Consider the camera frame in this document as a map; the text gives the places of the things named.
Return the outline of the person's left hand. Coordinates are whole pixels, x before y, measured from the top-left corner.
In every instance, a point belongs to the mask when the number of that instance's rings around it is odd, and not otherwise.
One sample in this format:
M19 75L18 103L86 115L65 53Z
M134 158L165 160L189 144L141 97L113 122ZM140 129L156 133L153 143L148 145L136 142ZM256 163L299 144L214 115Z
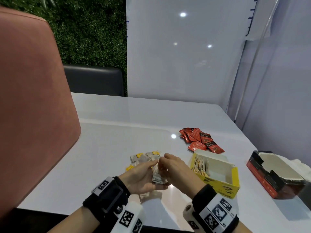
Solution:
M152 170L140 171L140 165L118 176L130 194L145 194L155 190L166 190L168 184L152 183Z

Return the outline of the white crumpled plastic wrap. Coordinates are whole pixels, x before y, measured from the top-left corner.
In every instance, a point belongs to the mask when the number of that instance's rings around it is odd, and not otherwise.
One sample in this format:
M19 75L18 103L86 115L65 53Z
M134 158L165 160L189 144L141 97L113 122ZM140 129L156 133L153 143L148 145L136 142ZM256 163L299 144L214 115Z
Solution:
M301 177L311 182L311 167L302 163L299 159L290 160L290 164Z

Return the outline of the pile of red packets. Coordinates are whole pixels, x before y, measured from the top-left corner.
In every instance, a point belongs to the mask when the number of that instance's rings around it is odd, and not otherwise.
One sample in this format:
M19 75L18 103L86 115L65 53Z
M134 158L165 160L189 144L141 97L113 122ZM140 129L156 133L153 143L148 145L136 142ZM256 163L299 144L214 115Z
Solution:
M204 150L216 154L222 154L225 151L213 140L209 133L204 133L199 128L183 128L179 131L180 138L188 144L188 150Z

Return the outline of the open red and black box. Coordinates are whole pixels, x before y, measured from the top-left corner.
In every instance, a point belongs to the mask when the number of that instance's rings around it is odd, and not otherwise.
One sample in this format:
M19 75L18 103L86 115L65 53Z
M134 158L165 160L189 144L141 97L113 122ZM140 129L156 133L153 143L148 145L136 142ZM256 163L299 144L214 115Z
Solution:
M266 192L276 200L293 199L309 183L288 161L285 162L271 151L253 151L247 167Z

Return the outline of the row of boxed tea bags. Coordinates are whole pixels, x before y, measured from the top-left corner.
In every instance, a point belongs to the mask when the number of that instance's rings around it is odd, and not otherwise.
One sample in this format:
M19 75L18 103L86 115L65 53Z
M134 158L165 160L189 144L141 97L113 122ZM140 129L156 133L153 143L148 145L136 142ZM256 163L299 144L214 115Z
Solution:
M207 157L195 154L192 158L190 169L205 177L210 177L209 160Z

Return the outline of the dark grey chair back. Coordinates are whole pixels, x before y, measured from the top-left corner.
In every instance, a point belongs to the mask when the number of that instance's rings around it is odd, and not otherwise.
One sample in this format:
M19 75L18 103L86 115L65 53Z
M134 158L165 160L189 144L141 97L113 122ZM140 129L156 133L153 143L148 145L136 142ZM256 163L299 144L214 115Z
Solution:
M72 64L63 67L72 93L125 96L121 69Z

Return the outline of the green artificial hedge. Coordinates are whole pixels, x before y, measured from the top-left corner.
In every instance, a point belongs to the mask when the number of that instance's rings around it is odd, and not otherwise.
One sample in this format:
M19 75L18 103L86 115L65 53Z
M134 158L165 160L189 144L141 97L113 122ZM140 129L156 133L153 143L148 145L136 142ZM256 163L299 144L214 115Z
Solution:
M64 64L115 67L127 96L126 0L0 0L45 19Z

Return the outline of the pile of yellow-tagged tea bags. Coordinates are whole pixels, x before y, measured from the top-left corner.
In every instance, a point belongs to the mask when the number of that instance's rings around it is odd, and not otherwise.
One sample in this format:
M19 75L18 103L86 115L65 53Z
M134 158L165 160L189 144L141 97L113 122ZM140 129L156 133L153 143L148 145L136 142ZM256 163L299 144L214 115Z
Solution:
M141 163L145 163L148 161L158 160L161 156L161 151L152 151L146 153L137 153L135 155L130 156L130 165L125 168L125 172L129 171L130 169L136 167Z

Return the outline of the person's right forearm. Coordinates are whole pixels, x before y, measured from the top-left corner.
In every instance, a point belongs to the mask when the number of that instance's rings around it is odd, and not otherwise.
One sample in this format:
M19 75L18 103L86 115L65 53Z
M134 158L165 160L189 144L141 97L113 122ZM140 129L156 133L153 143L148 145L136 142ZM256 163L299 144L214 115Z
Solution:
M232 233L253 233L249 228L247 228L241 221L237 224Z

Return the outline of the stack of tea bags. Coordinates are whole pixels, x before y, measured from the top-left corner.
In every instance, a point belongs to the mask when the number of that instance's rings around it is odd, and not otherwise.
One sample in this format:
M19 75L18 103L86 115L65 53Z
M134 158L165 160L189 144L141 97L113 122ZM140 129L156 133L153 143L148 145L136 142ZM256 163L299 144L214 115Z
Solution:
M168 180L160 175L159 169L158 169L158 160L160 156L159 155L151 155L150 159L151 161L157 160L157 164L152 166L152 182L156 184L168 184Z

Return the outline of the person's right hand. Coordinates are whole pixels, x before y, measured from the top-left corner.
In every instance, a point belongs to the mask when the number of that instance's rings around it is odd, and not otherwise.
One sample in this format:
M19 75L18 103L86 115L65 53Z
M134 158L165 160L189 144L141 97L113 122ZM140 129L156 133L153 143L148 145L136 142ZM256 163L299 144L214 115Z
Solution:
M193 199L205 184L179 157L177 166L176 176L166 179L190 199Z

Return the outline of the person's left forearm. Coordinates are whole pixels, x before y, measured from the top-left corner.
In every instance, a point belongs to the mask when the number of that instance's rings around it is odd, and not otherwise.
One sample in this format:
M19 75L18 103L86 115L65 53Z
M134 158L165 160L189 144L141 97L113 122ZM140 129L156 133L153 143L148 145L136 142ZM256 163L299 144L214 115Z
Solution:
M93 233L99 225L92 212L81 206L47 233Z

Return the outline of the open yellow tea box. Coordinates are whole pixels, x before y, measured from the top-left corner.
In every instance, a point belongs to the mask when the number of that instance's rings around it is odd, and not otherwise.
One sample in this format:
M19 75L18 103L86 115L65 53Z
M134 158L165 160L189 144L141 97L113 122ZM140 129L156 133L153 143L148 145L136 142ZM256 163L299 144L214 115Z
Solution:
M227 198L234 199L240 189L238 168L234 164L230 163L227 157L222 154L216 154L200 149L193 153L192 158L195 154L208 158L210 177L195 174L204 183L212 186L217 193Z

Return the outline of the white glossy partition panel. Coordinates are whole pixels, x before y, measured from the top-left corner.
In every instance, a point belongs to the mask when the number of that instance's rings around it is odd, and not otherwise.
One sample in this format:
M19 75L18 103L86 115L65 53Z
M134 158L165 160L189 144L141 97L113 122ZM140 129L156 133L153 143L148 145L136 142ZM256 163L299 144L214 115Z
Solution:
M247 40L262 39L279 0L126 0L127 95L224 111Z

